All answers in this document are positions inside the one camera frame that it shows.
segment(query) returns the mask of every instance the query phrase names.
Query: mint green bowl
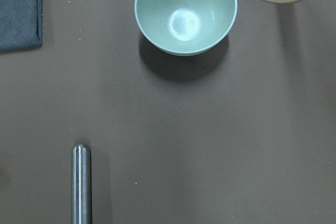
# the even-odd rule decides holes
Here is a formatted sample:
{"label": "mint green bowl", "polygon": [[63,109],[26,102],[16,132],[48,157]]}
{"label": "mint green bowl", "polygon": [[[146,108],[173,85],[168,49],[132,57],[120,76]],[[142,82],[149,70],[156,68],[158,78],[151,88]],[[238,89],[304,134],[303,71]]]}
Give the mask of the mint green bowl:
{"label": "mint green bowl", "polygon": [[219,43],[237,15],[237,0],[135,0],[144,36],[161,50],[197,55]]}

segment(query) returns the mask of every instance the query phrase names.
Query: table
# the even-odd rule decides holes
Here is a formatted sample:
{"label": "table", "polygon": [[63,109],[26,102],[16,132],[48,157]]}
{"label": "table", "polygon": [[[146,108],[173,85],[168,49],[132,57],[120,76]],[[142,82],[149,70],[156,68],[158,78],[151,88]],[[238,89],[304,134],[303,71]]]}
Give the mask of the table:
{"label": "table", "polygon": [[0,223],[334,223],[336,2],[238,0],[195,57],[141,35],[134,0],[44,0],[41,48],[0,55]]}

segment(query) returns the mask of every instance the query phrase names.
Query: bowl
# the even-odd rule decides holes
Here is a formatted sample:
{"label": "bowl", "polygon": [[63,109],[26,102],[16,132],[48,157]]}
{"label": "bowl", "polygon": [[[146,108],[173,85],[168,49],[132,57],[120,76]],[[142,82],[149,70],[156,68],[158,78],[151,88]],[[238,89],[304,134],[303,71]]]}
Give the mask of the bowl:
{"label": "bowl", "polygon": [[237,0],[135,0],[144,36],[161,50],[192,56],[209,50],[230,31]]}

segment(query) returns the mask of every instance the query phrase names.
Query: gray-blue towel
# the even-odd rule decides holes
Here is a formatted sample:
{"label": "gray-blue towel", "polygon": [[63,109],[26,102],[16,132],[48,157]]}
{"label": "gray-blue towel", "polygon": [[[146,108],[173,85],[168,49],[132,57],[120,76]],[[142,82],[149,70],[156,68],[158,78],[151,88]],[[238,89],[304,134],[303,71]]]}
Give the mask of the gray-blue towel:
{"label": "gray-blue towel", "polygon": [[0,0],[0,51],[42,44],[42,0]]}

